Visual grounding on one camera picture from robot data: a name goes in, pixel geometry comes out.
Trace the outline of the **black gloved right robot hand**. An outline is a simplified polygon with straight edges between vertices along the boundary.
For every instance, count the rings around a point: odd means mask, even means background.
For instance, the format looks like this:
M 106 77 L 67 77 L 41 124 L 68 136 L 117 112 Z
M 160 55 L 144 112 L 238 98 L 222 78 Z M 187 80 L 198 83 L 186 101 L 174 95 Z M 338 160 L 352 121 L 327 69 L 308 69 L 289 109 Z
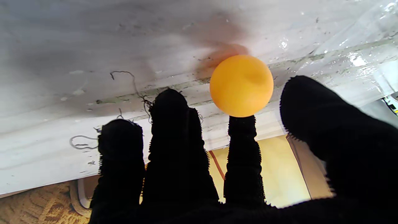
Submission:
M 267 205 L 255 117 L 231 116 L 221 203 L 197 110 L 168 88 L 149 112 L 147 166 L 141 126 L 115 119 L 101 128 L 100 178 L 90 203 L 90 224 L 397 223 L 397 128 L 310 77 L 286 82 L 280 116 L 285 129 L 326 162 L 331 198 L 285 208 Z

